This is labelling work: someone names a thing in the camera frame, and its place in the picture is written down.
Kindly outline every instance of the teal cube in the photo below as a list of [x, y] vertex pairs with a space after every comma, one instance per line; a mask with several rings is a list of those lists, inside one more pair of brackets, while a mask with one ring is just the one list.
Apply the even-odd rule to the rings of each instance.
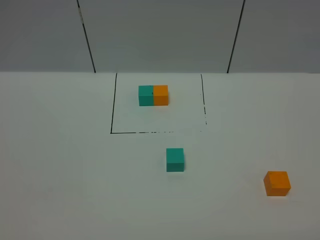
[[183, 148], [166, 149], [166, 171], [167, 172], [184, 172], [185, 155]]
[[154, 86], [139, 86], [139, 106], [154, 105]]

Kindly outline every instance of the gray wall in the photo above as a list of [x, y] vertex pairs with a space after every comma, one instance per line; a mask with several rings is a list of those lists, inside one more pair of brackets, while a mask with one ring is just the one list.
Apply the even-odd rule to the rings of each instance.
[[0, 29], [0, 71], [94, 71], [76, 0], [1, 0]]
[[80, 0], [97, 72], [225, 73], [243, 0]]
[[247, 0], [230, 72], [320, 73], [318, 0]]

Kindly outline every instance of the orange block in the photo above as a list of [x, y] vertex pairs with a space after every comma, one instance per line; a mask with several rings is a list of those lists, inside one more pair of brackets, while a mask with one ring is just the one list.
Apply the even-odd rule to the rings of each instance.
[[169, 105], [168, 85], [153, 86], [153, 105], [154, 106]]
[[267, 196], [286, 196], [291, 189], [286, 171], [268, 171], [263, 182]]

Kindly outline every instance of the block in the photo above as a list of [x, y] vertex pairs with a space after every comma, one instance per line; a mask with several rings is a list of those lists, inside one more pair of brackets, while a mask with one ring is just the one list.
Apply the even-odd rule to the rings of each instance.
[[154, 105], [154, 86], [139, 86], [139, 106]]
[[153, 86], [153, 102], [155, 106], [169, 105], [168, 85]]
[[166, 171], [167, 172], [184, 172], [185, 155], [183, 148], [166, 149]]
[[268, 171], [263, 182], [267, 196], [286, 196], [291, 189], [286, 171]]

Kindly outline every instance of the white surface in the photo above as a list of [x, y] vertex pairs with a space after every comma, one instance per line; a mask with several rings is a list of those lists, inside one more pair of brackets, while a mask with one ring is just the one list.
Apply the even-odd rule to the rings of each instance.
[[320, 1], [246, 0], [230, 73], [320, 73]]
[[80, 0], [97, 72], [226, 73], [243, 0]]
[[[139, 106], [139, 85], [168, 85], [168, 106]], [[203, 131], [206, 127], [200, 74], [118, 73], [113, 133]]]
[[76, 0], [1, 0], [0, 71], [94, 72]]
[[319, 238], [319, 75], [203, 74], [207, 131], [157, 134], [110, 134], [114, 79], [0, 73], [0, 239]]

